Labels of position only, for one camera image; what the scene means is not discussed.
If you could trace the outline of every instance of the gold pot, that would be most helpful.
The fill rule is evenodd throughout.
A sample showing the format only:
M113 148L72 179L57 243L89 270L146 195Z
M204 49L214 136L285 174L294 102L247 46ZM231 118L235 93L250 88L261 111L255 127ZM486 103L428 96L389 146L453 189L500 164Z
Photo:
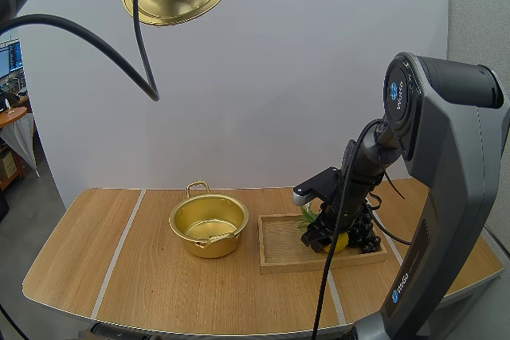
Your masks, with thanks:
M196 185L204 185L207 192L190 197L190 189ZM211 193L204 181L196 181L186 188L186 200L172 209L169 222L187 251L201 258L219 258L237 248L248 218L244 203Z

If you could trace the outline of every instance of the blue logo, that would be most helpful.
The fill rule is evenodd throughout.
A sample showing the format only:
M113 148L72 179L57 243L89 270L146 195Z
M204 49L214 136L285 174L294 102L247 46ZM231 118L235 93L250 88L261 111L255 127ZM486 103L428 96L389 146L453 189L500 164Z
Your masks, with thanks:
M395 101L397 99L397 84L396 83L393 83L390 86L390 96L393 101Z

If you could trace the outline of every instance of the white stripe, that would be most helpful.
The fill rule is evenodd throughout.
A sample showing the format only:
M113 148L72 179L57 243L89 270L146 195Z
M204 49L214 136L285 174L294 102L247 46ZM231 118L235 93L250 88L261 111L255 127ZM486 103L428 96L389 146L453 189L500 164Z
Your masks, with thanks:
M345 322L345 315L343 314L342 302L340 301L340 296L338 295L338 290L336 289L335 278L333 278L332 270L328 271L328 285L329 291L331 291L331 297L333 298L333 303L335 304L336 316L338 317L338 324L343 325L347 324Z
M133 220L135 219L136 212L138 211L138 208L140 207L140 204L142 203L142 199L143 199L144 195L145 195L145 189L143 189L140 192L140 195L138 197L138 201L136 202L135 208L133 209L133 212L131 213L129 220L127 221L126 227L124 228L124 232L122 233L122 236L119 239L119 243L117 244L117 248L116 248L115 252L113 253L112 261L110 262L110 266L108 267L108 270L106 271L106 275L104 276L104 280L103 280L103 285L101 286L101 289L99 290L99 295L97 296L96 305L94 306L94 309L92 310L92 315L90 316L90 318L92 320L96 320L97 313L99 312L101 303L103 302L103 297L104 297L104 293L106 292L106 287L108 287L108 282L110 281L110 278L112 277L113 268L115 268L117 259L119 259L120 250L122 250L122 246L124 245L126 236L128 236L129 229L131 228L131 224L133 223Z
M377 218L377 220L379 221L379 223L381 224L382 227L386 228L386 226L383 224L383 221L381 221L381 218L379 218L379 215L377 215L377 213L372 210L372 213L374 214L374 216ZM395 243L393 242L393 239L391 239L388 235L384 234L384 236L386 237L386 239L388 240L388 244L390 245L391 249L393 250L393 253L395 254L397 260L398 260L398 263L402 266L402 262L404 261L402 259L402 256L400 255L400 252L398 252L397 250L397 247L395 246Z

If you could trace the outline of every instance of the white backdrop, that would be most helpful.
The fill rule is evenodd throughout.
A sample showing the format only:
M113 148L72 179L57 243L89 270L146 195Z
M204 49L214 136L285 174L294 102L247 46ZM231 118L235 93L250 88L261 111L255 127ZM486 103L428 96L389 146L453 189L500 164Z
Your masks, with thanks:
M79 22L143 70L121 0L29 0L22 14L34 12ZM158 103L77 37L20 29L66 206L89 187L294 186L339 165L348 139L383 115L393 56L445 57L447 0L223 0L197 20L142 32Z

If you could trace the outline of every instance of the lemon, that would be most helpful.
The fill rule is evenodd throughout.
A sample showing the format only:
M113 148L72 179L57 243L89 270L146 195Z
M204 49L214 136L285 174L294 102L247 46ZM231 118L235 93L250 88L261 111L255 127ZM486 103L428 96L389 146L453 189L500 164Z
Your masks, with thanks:
M336 247L335 247L335 254L337 254L338 252L340 252L344 248L346 248L348 243L349 243L349 234L341 233L340 235L338 235L338 240L336 241ZM326 247L324 247L324 250L326 252L329 252L330 247L331 247L331 245L329 244Z

